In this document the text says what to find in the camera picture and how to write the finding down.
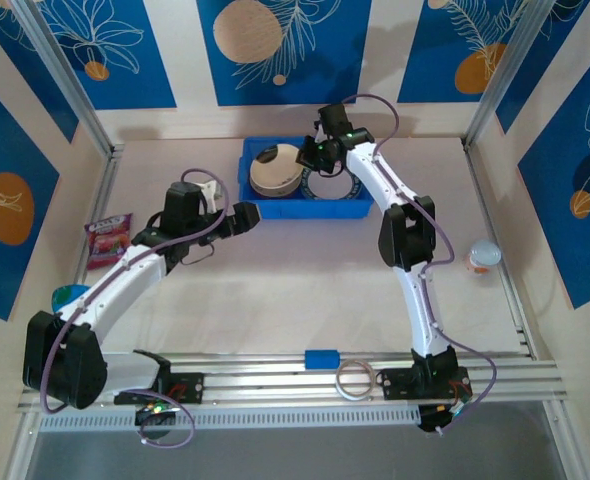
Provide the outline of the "green rim lettered plate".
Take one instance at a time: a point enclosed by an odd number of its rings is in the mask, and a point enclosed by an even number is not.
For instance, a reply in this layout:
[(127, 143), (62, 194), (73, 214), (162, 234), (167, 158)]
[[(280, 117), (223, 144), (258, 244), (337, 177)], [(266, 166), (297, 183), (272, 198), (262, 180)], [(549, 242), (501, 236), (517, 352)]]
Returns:
[(357, 197), (362, 183), (350, 172), (343, 171), (330, 177), (304, 169), (300, 190), (309, 200), (350, 200)]

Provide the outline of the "blue plastic bin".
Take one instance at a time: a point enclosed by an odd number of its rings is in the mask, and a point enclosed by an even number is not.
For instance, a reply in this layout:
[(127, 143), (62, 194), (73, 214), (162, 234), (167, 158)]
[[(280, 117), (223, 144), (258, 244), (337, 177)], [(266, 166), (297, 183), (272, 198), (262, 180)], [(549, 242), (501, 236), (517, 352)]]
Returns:
[[(261, 196), (250, 183), (252, 161), (266, 148), (277, 144), (288, 144), (298, 150), (302, 137), (247, 137), (243, 141), (239, 159), (237, 180), (239, 201), (255, 203), (264, 219), (360, 219), (365, 218), (374, 204), (372, 196), (358, 179), (351, 179), (351, 189), (347, 196), (339, 199), (323, 199), (310, 188), (310, 177), (304, 172), (304, 179), (290, 195), (282, 198)], [(313, 180), (320, 177), (314, 174)]]

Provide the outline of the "purple candy bag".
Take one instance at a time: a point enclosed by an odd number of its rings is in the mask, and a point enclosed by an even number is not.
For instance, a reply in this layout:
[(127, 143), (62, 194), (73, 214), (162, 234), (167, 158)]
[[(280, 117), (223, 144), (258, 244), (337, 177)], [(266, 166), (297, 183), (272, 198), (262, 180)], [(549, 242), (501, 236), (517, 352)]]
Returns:
[(132, 214), (114, 215), (86, 224), (88, 270), (114, 265), (130, 246)]

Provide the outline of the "blue green jelly cup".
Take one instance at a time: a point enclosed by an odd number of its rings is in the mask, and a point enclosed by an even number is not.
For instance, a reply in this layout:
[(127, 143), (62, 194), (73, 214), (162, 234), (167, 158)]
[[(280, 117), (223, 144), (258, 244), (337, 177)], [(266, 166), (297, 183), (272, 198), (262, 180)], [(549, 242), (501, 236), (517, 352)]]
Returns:
[(62, 308), (75, 302), (90, 289), (83, 284), (69, 284), (56, 288), (51, 295), (51, 308), (57, 314)]

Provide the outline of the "blue plastic block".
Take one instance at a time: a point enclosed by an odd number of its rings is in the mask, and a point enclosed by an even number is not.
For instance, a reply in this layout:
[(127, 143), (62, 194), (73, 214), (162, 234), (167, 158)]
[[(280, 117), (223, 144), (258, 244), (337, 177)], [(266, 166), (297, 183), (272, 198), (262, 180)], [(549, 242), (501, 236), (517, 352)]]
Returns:
[(306, 350), (304, 366), (306, 370), (336, 370), (341, 363), (337, 350)]

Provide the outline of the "orange white lidded cup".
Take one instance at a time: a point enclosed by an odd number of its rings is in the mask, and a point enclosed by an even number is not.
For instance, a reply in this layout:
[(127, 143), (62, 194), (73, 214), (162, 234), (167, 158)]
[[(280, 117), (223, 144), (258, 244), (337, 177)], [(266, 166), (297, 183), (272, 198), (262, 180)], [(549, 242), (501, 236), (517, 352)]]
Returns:
[(500, 248), (492, 241), (476, 241), (466, 256), (466, 267), (475, 274), (486, 274), (497, 267), (502, 260)]

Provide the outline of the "black connector module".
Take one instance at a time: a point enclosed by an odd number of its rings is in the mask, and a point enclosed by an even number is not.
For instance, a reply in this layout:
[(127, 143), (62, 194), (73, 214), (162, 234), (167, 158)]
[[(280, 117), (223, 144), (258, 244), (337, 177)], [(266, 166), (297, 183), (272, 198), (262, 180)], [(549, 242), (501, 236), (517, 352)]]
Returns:
[(427, 433), (442, 434), (444, 428), (452, 423), (464, 406), (465, 404), (461, 400), (456, 401), (454, 404), (420, 405), (419, 428)]
[(135, 412), (135, 426), (139, 434), (151, 441), (160, 441), (170, 431), (164, 430), (175, 424), (176, 412), (163, 403), (149, 403)]

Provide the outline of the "aluminium side rail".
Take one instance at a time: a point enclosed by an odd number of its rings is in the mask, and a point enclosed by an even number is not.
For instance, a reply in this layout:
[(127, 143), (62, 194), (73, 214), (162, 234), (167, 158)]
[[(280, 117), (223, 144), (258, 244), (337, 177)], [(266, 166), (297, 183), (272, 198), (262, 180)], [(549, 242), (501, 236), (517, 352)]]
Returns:
[[(494, 198), (483, 172), (481, 164), (474, 159), (471, 148), (466, 145), (464, 140), (461, 141), (465, 159), (469, 168), (471, 179), (473, 180), (476, 194), (478, 196), (481, 208), (484, 213), (485, 222), (489, 231), (490, 239), (501, 246), (499, 223), (495, 218)], [(532, 332), (528, 324), (527, 315), (521, 301), (517, 286), (513, 280), (509, 268), (506, 264), (507, 256), (502, 254), (500, 260), (499, 272), (502, 286), (506, 294), (509, 310), (513, 319), (518, 336), (522, 339), (528, 351), (527, 356), (531, 360), (539, 360), (540, 355), (537, 345), (534, 343)]]
[[(89, 218), (85, 224), (97, 222), (107, 216), (106, 209), (109, 203), (116, 174), (119, 168), (124, 151), (123, 145), (117, 145), (107, 160), (104, 170), (100, 176), (98, 189), (95, 193), (92, 209)], [(75, 285), (88, 286), (88, 258), (89, 258), (89, 242), (85, 230), (82, 230), (82, 249), (79, 255), (79, 260), (73, 275), (72, 282)]]

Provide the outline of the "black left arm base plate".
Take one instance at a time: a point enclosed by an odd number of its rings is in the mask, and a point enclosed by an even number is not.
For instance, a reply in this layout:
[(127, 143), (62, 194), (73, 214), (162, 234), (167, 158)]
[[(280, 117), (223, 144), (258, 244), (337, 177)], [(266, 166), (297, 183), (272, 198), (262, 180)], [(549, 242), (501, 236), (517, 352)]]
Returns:
[[(201, 404), (205, 375), (200, 372), (163, 373), (145, 390), (162, 394), (180, 404)], [(120, 392), (114, 397), (116, 405), (144, 404), (149, 396)]]

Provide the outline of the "aluminium rail frame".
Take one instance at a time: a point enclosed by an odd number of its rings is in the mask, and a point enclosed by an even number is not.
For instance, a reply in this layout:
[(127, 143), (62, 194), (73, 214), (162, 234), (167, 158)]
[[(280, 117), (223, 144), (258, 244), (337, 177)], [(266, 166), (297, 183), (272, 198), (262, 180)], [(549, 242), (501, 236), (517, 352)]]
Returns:
[[(304, 365), (304, 354), (197, 354), (162, 353), (171, 362), (173, 373), (203, 373), (203, 405), (327, 405), (343, 398), (334, 385), (334, 370), (311, 370)], [(342, 352), (341, 360), (360, 359), (374, 371), (409, 368), (410, 353)], [(553, 360), (532, 357), (495, 358), (497, 378), (486, 401), (565, 400), (567, 391)], [(492, 370), (479, 357), (458, 352), (458, 363), (469, 373), (475, 395), (490, 383)], [(348, 387), (366, 386), (368, 377), (352, 367), (342, 379)]]

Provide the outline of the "aluminium corner post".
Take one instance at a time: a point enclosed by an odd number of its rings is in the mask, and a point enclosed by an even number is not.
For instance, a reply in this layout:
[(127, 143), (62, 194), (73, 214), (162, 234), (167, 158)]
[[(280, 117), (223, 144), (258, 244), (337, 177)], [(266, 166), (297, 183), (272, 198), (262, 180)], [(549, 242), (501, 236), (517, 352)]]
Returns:
[(556, 0), (529, 0), (527, 3), (524, 16), (517, 23), (504, 54), (462, 137), (465, 153), (469, 153), (481, 137), (555, 3)]
[(92, 143), (105, 159), (114, 146), (64, 51), (34, 0), (9, 0), (11, 8), (59, 90), (86, 129)]

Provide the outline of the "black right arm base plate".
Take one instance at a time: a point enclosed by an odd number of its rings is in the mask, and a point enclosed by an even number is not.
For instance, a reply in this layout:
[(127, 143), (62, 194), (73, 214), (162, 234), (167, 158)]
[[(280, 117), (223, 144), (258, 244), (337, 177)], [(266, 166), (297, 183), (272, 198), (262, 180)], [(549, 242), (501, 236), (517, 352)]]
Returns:
[(473, 396), (468, 371), (423, 374), (414, 368), (390, 368), (378, 373), (386, 400), (435, 400), (467, 402)]

